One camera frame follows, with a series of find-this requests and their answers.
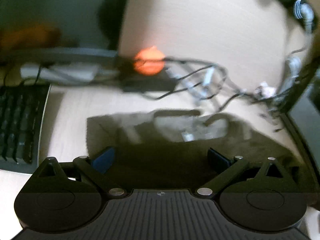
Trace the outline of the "olive polka dot sweater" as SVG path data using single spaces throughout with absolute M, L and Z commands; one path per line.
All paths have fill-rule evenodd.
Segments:
M 108 179 L 126 189 L 195 188 L 237 155 L 252 164 L 274 157 L 303 192 L 313 189 L 308 167 L 288 148 L 231 114 L 160 110 L 93 116 L 87 119 L 91 158 L 111 147 Z

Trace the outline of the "black computer tower case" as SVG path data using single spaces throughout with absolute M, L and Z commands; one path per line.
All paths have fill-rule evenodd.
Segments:
M 319 192 L 319 76 L 297 81 L 281 108 L 281 118 Z

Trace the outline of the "black keyboard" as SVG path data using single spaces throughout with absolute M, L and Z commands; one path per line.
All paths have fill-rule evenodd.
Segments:
M 50 85 L 1 87 L 1 169 L 33 173 Z

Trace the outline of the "crumpled white paper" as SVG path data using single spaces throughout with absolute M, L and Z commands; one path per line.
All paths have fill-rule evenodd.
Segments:
M 260 85 L 254 90 L 254 96 L 257 99 L 269 99 L 276 95 L 277 89 L 269 86 L 266 82 L 260 83 Z

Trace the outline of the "orange pumpkin figurine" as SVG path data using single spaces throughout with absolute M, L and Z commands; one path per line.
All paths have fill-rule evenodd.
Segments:
M 134 70 L 145 76 L 159 74 L 164 68 L 165 55 L 156 46 L 142 49 L 136 56 Z

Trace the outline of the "black computer monitor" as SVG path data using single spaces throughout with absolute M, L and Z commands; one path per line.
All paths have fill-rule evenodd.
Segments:
M 127 0 L 1 0 L 3 49 L 117 50 Z

